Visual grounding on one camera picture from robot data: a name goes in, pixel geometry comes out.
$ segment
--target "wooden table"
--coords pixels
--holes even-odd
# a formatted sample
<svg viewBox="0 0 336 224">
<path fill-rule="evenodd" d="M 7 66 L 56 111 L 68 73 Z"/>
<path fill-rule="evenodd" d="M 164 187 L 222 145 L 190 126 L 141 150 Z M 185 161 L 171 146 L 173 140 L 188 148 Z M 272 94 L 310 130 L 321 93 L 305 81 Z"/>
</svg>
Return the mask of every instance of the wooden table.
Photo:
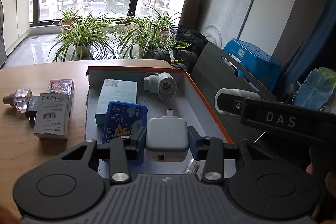
<svg viewBox="0 0 336 224">
<path fill-rule="evenodd" d="M 0 98 L 19 88 L 33 95 L 46 92 L 51 79 L 73 78 L 74 102 L 69 120 L 68 140 L 39 139 L 24 113 L 0 102 L 0 203 L 20 217 L 12 190 L 25 172 L 83 141 L 86 99 L 89 89 L 88 66 L 134 66 L 171 68 L 162 60 L 72 61 L 11 67 L 0 70 Z"/>
</svg>

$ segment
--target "brown bottle cap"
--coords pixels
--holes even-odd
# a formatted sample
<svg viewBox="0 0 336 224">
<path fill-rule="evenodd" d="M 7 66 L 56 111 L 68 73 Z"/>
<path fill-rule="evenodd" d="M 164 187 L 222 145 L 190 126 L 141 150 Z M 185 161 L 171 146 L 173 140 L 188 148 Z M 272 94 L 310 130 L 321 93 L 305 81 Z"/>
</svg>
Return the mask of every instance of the brown bottle cap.
<svg viewBox="0 0 336 224">
<path fill-rule="evenodd" d="M 14 93 L 11 93 L 9 96 L 3 97 L 3 103 L 6 105 L 14 106 L 13 96 L 14 96 Z"/>
</svg>

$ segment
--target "liquid refill bottle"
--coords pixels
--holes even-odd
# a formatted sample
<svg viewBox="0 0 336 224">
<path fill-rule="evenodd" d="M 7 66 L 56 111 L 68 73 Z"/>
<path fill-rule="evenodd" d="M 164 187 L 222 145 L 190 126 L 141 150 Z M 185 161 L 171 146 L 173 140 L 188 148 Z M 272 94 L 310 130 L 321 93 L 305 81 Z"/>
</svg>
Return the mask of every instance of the liquid refill bottle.
<svg viewBox="0 0 336 224">
<path fill-rule="evenodd" d="M 3 97 L 4 104 L 14 106 L 16 109 L 26 109 L 30 98 L 33 96 L 31 89 L 20 89 Z"/>
</svg>

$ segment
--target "stool sticker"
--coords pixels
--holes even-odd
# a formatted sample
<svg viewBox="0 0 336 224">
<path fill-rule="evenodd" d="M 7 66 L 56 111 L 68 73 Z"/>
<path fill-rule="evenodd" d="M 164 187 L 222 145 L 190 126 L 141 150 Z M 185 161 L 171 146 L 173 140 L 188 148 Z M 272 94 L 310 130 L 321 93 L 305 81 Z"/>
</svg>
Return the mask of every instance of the stool sticker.
<svg viewBox="0 0 336 224">
<path fill-rule="evenodd" d="M 238 53 L 241 57 L 243 57 L 245 52 L 244 52 L 242 49 L 239 49 L 237 53 Z"/>
</svg>

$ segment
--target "black cloth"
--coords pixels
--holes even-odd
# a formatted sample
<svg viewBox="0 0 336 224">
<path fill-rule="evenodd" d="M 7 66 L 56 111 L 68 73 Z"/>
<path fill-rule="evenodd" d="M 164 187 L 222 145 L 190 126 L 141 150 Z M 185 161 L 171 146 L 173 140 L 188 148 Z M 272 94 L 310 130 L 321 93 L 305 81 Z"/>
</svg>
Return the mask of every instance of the black cloth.
<svg viewBox="0 0 336 224">
<path fill-rule="evenodd" d="M 297 81 L 302 83 L 313 69 L 326 67 L 335 70 L 335 53 L 336 0 L 326 0 L 315 27 L 276 83 L 273 94 L 283 102 L 287 87 Z"/>
<path fill-rule="evenodd" d="M 202 35 L 201 33 L 191 30 L 191 29 L 186 29 L 186 27 L 184 27 L 183 25 L 180 25 L 178 27 L 175 40 L 187 42 L 189 46 L 186 48 L 181 48 L 181 49 L 175 48 L 173 52 L 174 58 L 176 57 L 179 50 L 186 50 L 186 51 L 193 52 L 199 58 L 205 45 L 209 42 L 206 39 L 206 37 Z"/>
</svg>

